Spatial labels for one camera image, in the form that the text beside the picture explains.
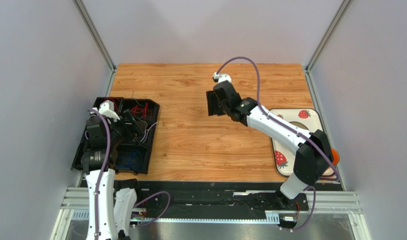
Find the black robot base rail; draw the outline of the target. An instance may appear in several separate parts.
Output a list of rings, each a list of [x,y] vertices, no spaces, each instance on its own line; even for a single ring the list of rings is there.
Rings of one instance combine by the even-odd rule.
[[[281,199],[279,182],[137,181],[145,216],[163,219],[262,220],[267,211],[311,209],[307,196]]]

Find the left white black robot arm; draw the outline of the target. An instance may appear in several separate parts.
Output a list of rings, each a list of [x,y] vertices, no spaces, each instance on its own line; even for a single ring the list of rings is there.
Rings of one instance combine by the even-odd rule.
[[[132,114],[120,117],[111,109],[90,108],[83,146],[82,170],[89,199],[88,240],[129,240],[133,207],[137,201],[136,179],[115,183],[118,147],[142,137],[144,130]]]

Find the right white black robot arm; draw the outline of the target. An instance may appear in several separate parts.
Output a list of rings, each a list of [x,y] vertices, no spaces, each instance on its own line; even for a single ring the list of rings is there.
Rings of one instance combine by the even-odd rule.
[[[292,200],[314,186],[339,159],[322,130],[301,129],[273,115],[257,100],[242,98],[229,81],[217,83],[206,92],[206,99],[210,116],[227,115],[234,122],[266,134],[294,155],[293,172],[279,188],[280,196],[285,199]]]

